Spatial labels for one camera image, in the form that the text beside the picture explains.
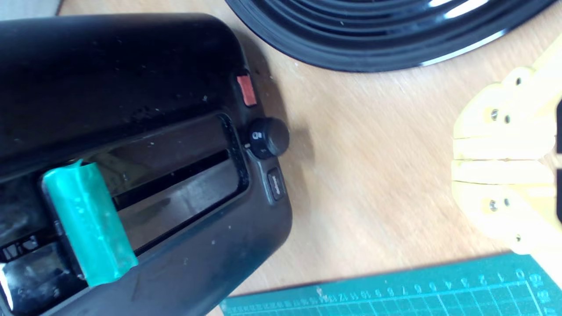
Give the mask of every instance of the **yellow plastic part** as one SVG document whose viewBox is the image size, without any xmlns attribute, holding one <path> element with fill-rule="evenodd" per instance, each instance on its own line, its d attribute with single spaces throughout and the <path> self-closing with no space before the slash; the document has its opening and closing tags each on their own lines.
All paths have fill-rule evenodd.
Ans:
<svg viewBox="0 0 562 316">
<path fill-rule="evenodd" d="M 556 142 L 562 36 L 530 67 L 482 90 L 454 127 L 452 191 L 486 235 L 531 254 L 562 285 L 562 223 L 552 170 L 538 159 Z"/>
</svg>

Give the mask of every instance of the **toaster button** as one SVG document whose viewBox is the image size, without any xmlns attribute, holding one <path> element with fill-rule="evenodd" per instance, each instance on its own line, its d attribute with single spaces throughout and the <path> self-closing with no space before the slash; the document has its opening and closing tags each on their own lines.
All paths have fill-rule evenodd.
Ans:
<svg viewBox="0 0 562 316">
<path fill-rule="evenodd" d="M 275 201 L 279 201 L 283 198 L 283 196 L 285 196 L 285 188 L 283 180 L 281 179 L 281 172 L 279 171 L 279 168 L 269 170 L 268 182 Z"/>
</svg>

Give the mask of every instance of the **wooden table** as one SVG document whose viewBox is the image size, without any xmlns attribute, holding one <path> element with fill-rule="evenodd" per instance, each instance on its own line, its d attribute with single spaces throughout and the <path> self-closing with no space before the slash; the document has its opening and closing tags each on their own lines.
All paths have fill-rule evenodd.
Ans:
<svg viewBox="0 0 562 316">
<path fill-rule="evenodd" d="M 292 132 L 280 158 L 291 235 L 235 294 L 506 250 L 480 234 L 451 196 L 452 127 L 476 93 L 531 64 L 562 33 L 562 2 L 473 52 L 378 74 L 338 73 L 287 57 L 251 33 L 224 0 L 65 0 L 61 14 L 130 12 L 206 12 L 245 34 L 261 100 Z"/>
</svg>

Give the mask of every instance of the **black plate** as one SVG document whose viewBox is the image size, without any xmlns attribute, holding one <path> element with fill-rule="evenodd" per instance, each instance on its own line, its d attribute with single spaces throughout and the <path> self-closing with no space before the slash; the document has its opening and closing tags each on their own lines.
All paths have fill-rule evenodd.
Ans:
<svg viewBox="0 0 562 316">
<path fill-rule="evenodd" d="M 373 72 L 435 64 L 499 38 L 556 0 L 226 0 L 307 64 Z"/>
</svg>

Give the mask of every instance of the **black toaster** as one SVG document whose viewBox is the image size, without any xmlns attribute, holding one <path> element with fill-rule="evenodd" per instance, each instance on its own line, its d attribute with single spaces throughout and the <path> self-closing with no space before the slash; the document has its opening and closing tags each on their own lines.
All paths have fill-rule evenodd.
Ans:
<svg viewBox="0 0 562 316">
<path fill-rule="evenodd" d="M 0 308 L 204 315 L 287 238 L 292 213 L 243 51 L 201 14 L 0 22 Z M 88 287 L 42 175 L 95 162 L 138 266 Z"/>
</svg>

